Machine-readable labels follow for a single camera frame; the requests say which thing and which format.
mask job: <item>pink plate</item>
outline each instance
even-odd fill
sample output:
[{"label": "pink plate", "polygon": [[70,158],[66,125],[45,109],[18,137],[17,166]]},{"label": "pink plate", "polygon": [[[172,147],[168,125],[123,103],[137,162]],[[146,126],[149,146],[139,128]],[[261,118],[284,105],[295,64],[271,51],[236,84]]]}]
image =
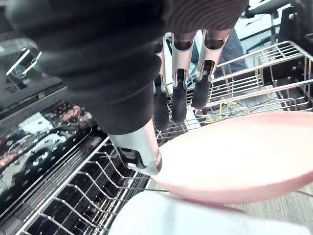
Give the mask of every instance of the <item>pink plate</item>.
[{"label": "pink plate", "polygon": [[160,150],[153,178],[199,203],[267,200],[313,181],[313,114],[265,113],[217,122],[181,135]]}]

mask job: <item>dishwasher rack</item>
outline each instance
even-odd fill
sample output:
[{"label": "dishwasher rack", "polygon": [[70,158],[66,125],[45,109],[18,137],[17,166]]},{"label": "dishwasher rack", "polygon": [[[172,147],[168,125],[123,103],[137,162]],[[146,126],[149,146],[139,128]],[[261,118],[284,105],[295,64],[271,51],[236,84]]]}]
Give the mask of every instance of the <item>dishwasher rack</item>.
[{"label": "dishwasher rack", "polygon": [[[249,58],[255,59],[250,68],[231,72],[231,63]],[[193,89],[189,89],[187,119],[182,124],[171,123],[167,131],[156,130],[158,144],[231,117],[279,110],[311,111],[312,61],[313,58],[293,42],[283,42],[219,65],[224,76],[213,80],[206,107],[195,110],[190,106]],[[171,105],[172,97],[168,96],[169,113]],[[166,192],[157,189],[151,178],[126,169],[107,137],[62,186],[36,208],[16,234],[108,234],[124,204],[143,190]],[[78,199],[65,199],[69,193]],[[88,202],[87,209],[81,207],[82,201]],[[67,216],[58,218],[59,211],[55,208],[67,211]],[[76,222],[69,226],[69,220]]]}]

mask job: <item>white cloth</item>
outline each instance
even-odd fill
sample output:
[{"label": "white cloth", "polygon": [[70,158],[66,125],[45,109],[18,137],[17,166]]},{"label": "white cloth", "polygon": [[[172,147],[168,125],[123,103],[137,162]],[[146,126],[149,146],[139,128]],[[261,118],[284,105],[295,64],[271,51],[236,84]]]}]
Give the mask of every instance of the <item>white cloth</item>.
[{"label": "white cloth", "polygon": [[115,218],[109,235],[309,235],[307,228],[213,209],[144,191]]}]

